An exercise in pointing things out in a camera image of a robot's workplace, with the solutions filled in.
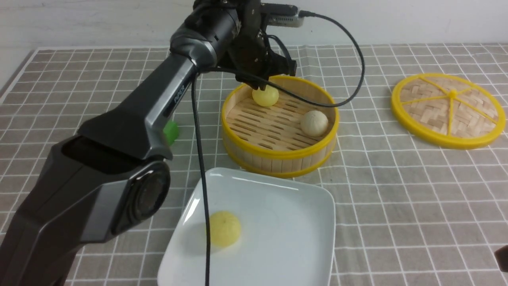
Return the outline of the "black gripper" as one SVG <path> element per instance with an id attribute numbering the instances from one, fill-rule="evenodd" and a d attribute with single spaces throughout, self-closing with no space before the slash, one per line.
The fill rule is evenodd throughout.
<path id="1" fill-rule="evenodd" d="M 239 32 L 221 58 L 221 68 L 237 70 L 268 80 L 275 75 L 295 76 L 297 63 L 289 53 L 275 53 L 263 26 L 260 0 L 222 0 L 221 5 L 236 9 Z M 254 90 L 266 89 L 263 80 L 242 77 L 241 82 Z"/>

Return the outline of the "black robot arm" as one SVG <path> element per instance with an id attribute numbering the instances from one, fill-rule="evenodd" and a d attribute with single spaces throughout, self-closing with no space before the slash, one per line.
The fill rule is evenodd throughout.
<path id="1" fill-rule="evenodd" d="M 52 146 L 1 244 L 2 286 L 63 286 L 83 246 L 105 243 L 153 216 L 170 187 L 163 134 L 189 85 L 206 68 L 240 71 L 264 85 L 296 73 L 271 50 L 267 25 L 297 27 L 296 6 L 196 0 L 170 39 L 170 54 L 117 107 Z"/>

